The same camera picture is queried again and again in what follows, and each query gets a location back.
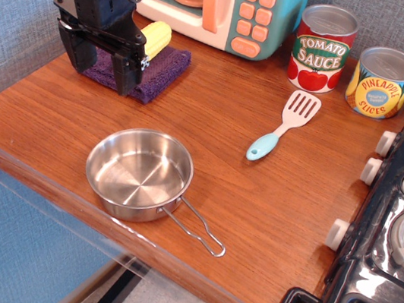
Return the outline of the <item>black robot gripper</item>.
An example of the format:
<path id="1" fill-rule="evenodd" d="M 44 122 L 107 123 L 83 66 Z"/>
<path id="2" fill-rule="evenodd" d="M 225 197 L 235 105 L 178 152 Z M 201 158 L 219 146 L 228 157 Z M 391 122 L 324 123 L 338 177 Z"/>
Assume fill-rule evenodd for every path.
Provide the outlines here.
<path id="1" fill-rule="evenodd" d="M 78 73 L 94 66 L 96 47 L 112 54 L 116 91 L 127 96 L 141 84 L 146 37 L 133 21 L 141 0 L 55 0 L 58 29 L 68 57 Z"/>

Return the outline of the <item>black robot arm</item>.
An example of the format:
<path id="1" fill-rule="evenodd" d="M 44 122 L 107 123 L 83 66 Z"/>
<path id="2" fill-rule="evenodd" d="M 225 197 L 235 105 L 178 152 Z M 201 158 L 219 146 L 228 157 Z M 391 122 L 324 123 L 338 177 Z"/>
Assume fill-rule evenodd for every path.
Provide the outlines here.
<path id="1" fill-rule="evenodd" d="M 62 43 L 78 73 L 93 67 L 97 51 L 111 56 L 116 90 L 126 96 L 148 66 L 146 37 L 133 13 L 141 0 L 54 0 Z"/>

